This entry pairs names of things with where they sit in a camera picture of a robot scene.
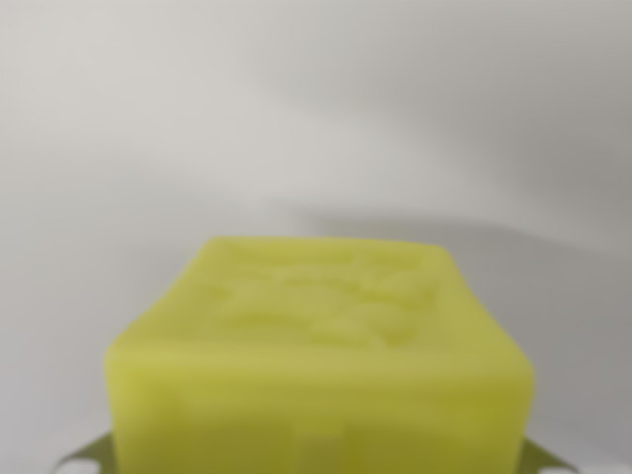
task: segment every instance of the yellow soap bar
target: yellow soap bar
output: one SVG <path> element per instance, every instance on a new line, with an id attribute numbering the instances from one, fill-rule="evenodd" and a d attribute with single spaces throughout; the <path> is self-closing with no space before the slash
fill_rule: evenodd
<path id="1" fill-rule="evenodd" d="M 513 474 L 529 362 L 441 247 L 209 241 L 115 341 L 121 474 Z"/>

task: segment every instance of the white surface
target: white surface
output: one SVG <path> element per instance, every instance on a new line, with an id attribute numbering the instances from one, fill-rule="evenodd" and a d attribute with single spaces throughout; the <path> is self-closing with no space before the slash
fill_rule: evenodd
<path id="1" fill-rule="evenodd" d="M 105 404 L 108 342 L 204 239 L 315 233 L 446 245 L 534 360 L 535 417 L 632 460 L 631 23 L 623 0 L 0 3 L 0 446 Z"/>

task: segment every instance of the soap bar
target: soap bar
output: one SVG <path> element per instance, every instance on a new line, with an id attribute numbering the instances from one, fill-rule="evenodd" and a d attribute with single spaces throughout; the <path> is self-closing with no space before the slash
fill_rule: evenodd
<path id="1" fill-rule="evenodd" d="M 121 474 L 511 474 L 531 366 L 438 246 L 209 241 L 109 348 Z"/>

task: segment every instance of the soap top surface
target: soap top surface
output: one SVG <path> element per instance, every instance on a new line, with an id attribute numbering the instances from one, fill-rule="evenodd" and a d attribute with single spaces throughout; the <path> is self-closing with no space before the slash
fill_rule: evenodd
<path id="1" fill-rule="evenodd" d="M 443 248 L 338 238 L 212 239 L 116 348 L 287 364 L 324 352 L 394 364 L 440 357 L 441 366 L 521 358 Z"/>

